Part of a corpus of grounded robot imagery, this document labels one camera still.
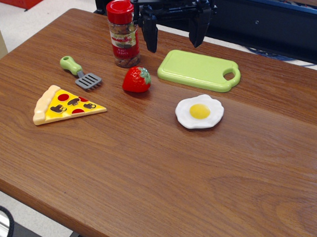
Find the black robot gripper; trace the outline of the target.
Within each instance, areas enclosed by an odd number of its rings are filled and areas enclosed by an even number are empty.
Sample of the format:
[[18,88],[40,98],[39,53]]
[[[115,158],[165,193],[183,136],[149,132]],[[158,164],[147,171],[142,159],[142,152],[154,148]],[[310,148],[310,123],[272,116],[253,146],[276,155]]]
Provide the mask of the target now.
[[148,51],[157,51],[157,20],[190,19],[189,40],[194,47],[202,44],[207,34],[215,0],[131,0],[133,22],[143,20],[143,36]]

